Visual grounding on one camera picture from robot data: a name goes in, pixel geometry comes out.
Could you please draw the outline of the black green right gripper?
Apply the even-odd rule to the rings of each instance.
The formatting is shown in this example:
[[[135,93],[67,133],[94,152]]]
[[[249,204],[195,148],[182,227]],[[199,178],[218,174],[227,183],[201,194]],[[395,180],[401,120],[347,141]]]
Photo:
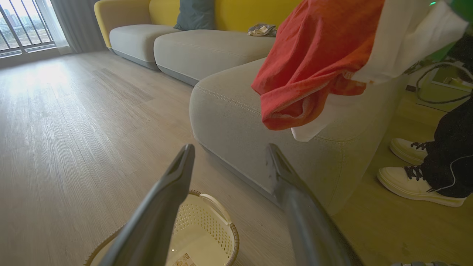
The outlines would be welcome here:
[[[449,7],[463,20],[473,23],[473,0],[450,0]]]

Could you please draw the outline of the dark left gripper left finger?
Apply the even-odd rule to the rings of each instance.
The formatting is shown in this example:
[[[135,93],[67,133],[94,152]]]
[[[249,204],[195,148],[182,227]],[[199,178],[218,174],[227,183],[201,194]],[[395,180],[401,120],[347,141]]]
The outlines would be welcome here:
[[[180,205],[189,194],[195,147],[184,145],[122,228],[100,266],[164,266]]]

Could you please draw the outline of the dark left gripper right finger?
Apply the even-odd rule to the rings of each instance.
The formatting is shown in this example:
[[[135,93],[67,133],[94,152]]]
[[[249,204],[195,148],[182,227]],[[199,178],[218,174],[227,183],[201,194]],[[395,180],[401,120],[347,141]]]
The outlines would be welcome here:
[[[286,214],[298,266],[361,266],[359,255],[276,144],[266,148],[271,194]]]

